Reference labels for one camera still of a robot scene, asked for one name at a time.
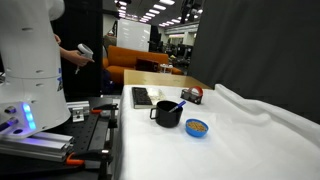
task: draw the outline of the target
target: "person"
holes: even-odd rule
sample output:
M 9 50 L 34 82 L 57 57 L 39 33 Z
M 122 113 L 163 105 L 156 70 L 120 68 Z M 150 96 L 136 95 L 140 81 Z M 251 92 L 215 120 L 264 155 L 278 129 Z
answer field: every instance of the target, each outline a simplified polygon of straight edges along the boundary
M 54 38 L 57 41 L 57 43 L 61 44 L 61 39 L 58 35 L 54 34 Z M 71 63 L 83 67 L 87 65 L 88 62 L 94 62 L 93 59 L 86 58 L 84 56 L 81 56 L 81 53 L 78 50 L 66 50 L 62 47 L 60 47 L 60 55 L 64 59 L 70 61 Z

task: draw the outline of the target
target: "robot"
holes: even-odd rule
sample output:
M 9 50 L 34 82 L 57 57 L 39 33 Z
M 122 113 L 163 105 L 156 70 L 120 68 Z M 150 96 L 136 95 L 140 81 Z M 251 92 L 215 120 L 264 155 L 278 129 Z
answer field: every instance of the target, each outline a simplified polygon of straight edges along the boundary
M 1 0 L 0 140 L 23 139 L 70 117 L 61 75 L 59 46 L 50 21 L 64 12 L 63 0 Z

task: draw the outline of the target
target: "black curtain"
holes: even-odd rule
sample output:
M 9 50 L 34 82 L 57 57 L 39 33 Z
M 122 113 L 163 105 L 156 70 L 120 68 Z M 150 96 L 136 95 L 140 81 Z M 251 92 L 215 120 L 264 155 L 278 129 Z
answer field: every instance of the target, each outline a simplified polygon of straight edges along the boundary
M 205 1 L 188 75 L 320 123 L 320 1 Z
M 0 54 L 0 73 L 4 72 L 3 62 Z
M 99 96 L 102 75 L 102 0 L 64 0 L 65 12 L 52 22 L 61 38 L 61 47 L 76 50 L 84 43 L 92 51 L 95 63 L 88 63 L 75 75 L 76 65 L 62 60 L 62 77 L 66 96 Z

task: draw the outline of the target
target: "white fabric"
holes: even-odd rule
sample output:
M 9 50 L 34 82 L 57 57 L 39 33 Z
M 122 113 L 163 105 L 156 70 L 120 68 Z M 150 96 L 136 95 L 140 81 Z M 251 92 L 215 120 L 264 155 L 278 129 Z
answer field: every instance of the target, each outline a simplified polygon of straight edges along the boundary
M 163 128 L 149 109 L 133 109 L 123 89 L 121 180 L 319 180 L 320 126 L 284 109 L 246 100 L 222 85 L 204 90 L 201 105 L 183 106 L 180 123 Z M 181 102 L 181 90 L 161 89 Z M 203 138 L 185 132 L 196 118 L 209 126 Z

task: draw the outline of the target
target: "black mug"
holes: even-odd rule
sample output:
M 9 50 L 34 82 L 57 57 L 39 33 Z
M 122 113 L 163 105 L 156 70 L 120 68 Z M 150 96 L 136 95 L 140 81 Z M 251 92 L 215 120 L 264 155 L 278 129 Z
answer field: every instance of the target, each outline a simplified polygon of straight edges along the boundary
M 178 104 L 172 101 L 159 101 L 156 108 L 152 108 L 150 111 L 150 119 L 155 119 L 157 124 L 163 127 L 171 128 L 179 124 L 180 117 L 183 111 L 182 107 L 169 112 Z M 152 117 L 152 112 L 156 110 L 155 117 Z

